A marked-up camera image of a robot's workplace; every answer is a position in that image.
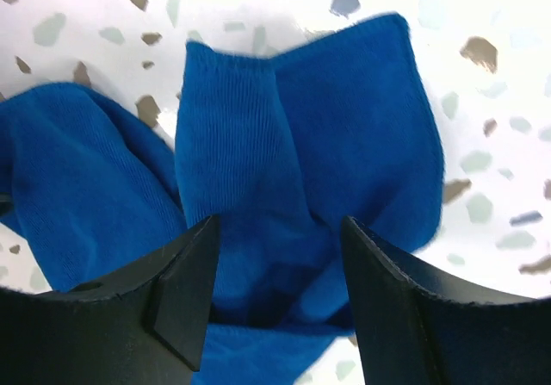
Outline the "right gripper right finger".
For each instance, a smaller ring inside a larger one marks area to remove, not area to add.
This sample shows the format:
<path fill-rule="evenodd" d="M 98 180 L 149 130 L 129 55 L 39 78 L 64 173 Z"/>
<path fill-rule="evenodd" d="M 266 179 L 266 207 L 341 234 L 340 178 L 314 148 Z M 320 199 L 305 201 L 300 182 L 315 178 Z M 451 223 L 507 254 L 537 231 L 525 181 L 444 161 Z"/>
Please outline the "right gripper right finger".
<path fill-rule="evenodd" d="M 453 276 L 350 217 L 341 243 L 367 384 L 549 383 L 549 299 Z"/>

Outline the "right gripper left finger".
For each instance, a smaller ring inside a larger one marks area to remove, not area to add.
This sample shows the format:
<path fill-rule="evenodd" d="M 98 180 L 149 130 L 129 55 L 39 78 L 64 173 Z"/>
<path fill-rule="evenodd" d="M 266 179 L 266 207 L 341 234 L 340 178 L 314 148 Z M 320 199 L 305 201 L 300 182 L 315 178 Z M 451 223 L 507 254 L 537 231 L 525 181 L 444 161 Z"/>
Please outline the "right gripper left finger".
<path fill-rule="evenodd" d="M 69 292 L 1 292 L 4 384 L 188 384 L 201 365 L 220 251 L 210 217 Z"/>

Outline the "blue towel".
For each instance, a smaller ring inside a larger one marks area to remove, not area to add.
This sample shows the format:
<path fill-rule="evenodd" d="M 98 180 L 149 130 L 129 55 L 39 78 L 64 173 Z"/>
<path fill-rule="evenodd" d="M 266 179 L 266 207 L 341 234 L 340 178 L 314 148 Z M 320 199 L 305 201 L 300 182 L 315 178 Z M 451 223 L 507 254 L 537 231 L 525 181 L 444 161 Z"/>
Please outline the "blue towel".
<path fill-rule="evenodd" d="M 291 384 L 352 333 L 340 226 L 408 252 L 440 222 L 443 149 L 406 20 L 269 59 L 186 47 L 168 147 L 117 102 L 44 84 L 1 105 L 2 222 L 66 291 L 221 224 L 196 384 Z"/>

